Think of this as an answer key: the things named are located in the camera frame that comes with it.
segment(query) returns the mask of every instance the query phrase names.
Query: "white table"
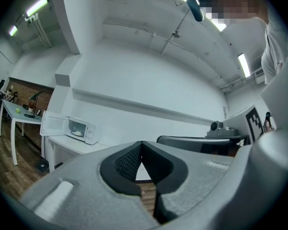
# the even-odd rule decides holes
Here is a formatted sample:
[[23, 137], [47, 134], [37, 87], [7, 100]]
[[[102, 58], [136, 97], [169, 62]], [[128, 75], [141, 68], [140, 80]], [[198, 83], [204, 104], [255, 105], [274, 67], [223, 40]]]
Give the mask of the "white table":
[[49, 170], [54, 171], [55, 166], [55, 149], [62, 149], [75, 156], [94, 151], [99, 151], [112, 146], [96, 143], [94, 145], [86, 144], [83, 141], [71, 138], [69, 136], [49, 136], [47, 146], [47, 160], [49, 162]]
[[[37, 124], [40, 125], [42, 122], [41, 117], [35, 116], [35, 118], [26, 117], [25, 114], [32, 115], [28, 110], [25, 110], [22, 106], [2, 100], [2, 105], [0, 109], [0, 136], [1, 136], [1, 123], [2, 123], [2, 113], [3, 108], [7, 111], [12, 119], [11, 124], [11, 148], [12, 148], [12, 158], [14, 165], [17, 165], [16, 149], [15, 149], [15, 124], [16, 122], [21, 122], [23, 124], [22, 136], [24, 136], [24, 124]], [[44, 142], [42, 140], [42, 152], [44, 150]]]

